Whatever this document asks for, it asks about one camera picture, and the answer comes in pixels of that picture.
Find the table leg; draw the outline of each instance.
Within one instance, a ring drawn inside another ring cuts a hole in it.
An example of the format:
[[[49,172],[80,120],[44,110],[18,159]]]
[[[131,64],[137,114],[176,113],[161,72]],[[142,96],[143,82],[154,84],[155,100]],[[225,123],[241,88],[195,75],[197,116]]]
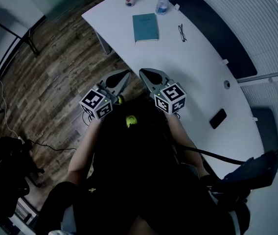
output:
[[[96,36],[98,37],[98,40],[104,50],[105,54],[110,54],[111,53],[111,47],[108,45],[108,43],[95,31]]]

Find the teal notebook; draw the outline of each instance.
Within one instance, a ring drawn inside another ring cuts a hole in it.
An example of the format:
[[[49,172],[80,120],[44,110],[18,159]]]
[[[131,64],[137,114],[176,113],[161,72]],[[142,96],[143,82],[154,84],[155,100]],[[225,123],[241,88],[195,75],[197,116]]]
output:
[[[157,17],[154,13],[133,16],[135,41],[159,39]]]

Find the white cable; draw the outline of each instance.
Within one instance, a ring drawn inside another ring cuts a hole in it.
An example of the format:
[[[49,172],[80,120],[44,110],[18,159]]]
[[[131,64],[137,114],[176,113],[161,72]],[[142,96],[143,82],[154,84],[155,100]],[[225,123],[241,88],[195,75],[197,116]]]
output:
[[[4,103],[5,103],[5,123],[6,123],[7,128],[8,128],[11,132],[14,132],[15,135],[16,135],[16,137],[18,138],[18,135],[16,134],[16,132],[13,131],[13,130],[11,130],[10,127],[8,127],[8,124],[7,124],[7,118],[6,118],[6,108],[7,108],[7,105],[6,105],[6,101],[5,101],[4,97],[3,97],[3,89],[4,89],[4,86],[3,86],[3,83],[1,82],[1,80],[0,80],[0,83],[2,84],[2,94],[1,94],[1,96],[2,96],[2,98],[3,98],[3,100],[4,100]]]

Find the person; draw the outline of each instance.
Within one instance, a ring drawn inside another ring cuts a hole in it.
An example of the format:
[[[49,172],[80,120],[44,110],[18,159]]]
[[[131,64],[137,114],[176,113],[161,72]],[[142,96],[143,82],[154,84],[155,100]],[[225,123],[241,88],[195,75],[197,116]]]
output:
[[[231,216],[201,180],[209,174],[200,154],[173,143],[194,147],[178,116],[153,102],[93,119],[65,181],[42,207],[36,234],[234,234]]]

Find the forearm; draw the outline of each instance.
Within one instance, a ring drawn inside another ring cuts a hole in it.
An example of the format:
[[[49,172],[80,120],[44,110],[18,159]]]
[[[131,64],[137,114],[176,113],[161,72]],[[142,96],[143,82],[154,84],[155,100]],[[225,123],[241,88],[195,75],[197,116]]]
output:
[[[102,121],[93,119],[89,124],[84,138],[81,140],[69,163],[68,181],[74,181],[73,183],[76,184],[81,180],[81,177],[87,175],[92,163],[94,146],[100,132]]]
[[[195,148],[195,145],[189,138],[177,115],[165,114],[165,116],[174,141],[178,144]],[[198,152],[182,150],[181,155],[184,158],[184,162],[197,167],[200,177],[208,175],[207,171],[203,167],[202,158]]]

